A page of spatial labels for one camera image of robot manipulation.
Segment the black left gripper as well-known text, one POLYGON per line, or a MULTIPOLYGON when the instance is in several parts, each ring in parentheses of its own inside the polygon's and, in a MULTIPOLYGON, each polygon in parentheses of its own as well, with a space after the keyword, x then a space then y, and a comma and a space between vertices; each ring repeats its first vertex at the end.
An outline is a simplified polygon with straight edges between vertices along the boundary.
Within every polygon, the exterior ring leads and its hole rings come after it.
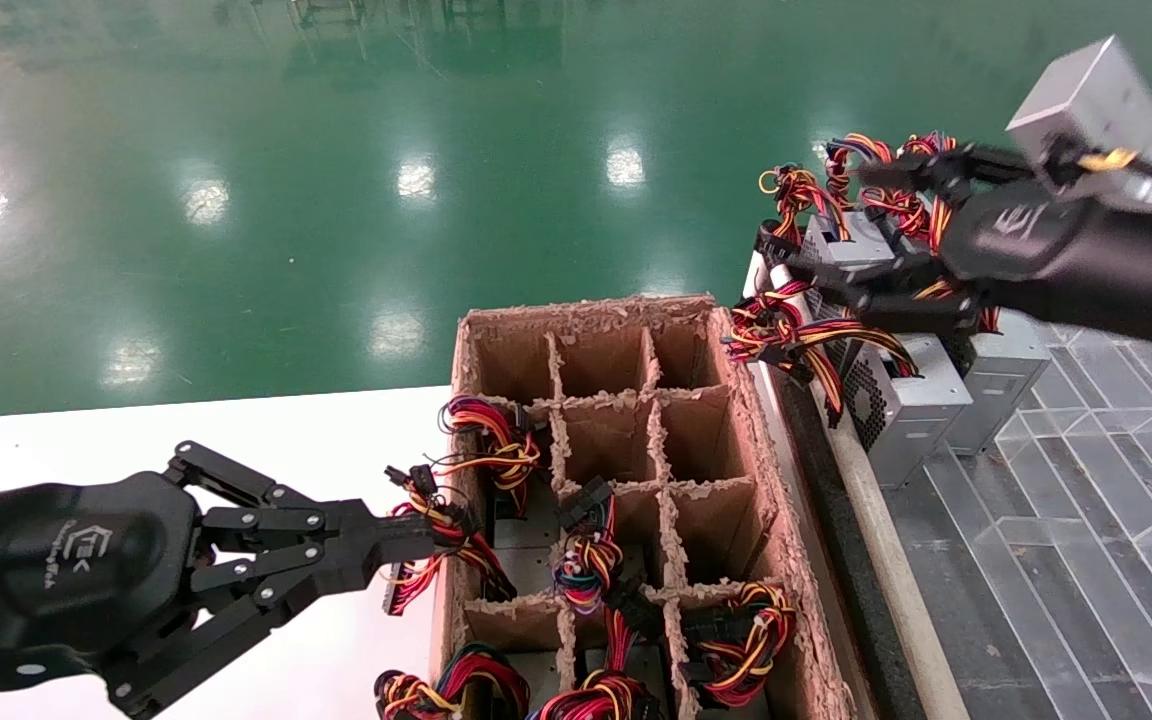
POLYGON ((185 573, 200 509, 152 471, 0 492, 0 692, 100 674, 129 719, 161 711, 306 607, 365 591, 378 548, 285 548, 185 573))

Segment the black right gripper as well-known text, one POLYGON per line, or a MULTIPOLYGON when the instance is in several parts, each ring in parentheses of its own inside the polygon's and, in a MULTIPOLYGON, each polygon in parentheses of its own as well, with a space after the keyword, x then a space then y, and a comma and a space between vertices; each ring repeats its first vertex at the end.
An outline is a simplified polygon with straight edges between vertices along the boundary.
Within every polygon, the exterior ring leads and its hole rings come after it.
POLYGON ((864 268, 796 255, 788 274, 824 304, 893 334, 978 333, 984 291, 990 304, 1043 323, 1152 342, 1152 214, 1059 200, 1034 177, 1025 156, 979 143, 865 162, 856 169, 864 185, 967 200, 941 253, 864 268), (1005 185, 973 196, 973 183, 1005 185))

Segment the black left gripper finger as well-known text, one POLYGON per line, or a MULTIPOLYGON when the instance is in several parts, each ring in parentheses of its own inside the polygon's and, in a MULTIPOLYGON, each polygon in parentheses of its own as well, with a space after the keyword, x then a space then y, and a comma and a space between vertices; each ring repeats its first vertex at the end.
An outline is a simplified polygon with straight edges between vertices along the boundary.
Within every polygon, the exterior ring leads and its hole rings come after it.
POLYGON ((223 500, 200 521, 204 538, 220 551, 262 553, 320 544, 342 550, 348 564, 361 566, 435 553, 435 532, 425 516, 382 518, 361 498, 317 501, 194 441, 175 448, 166 480, 179 488, 205 488, 223 500))

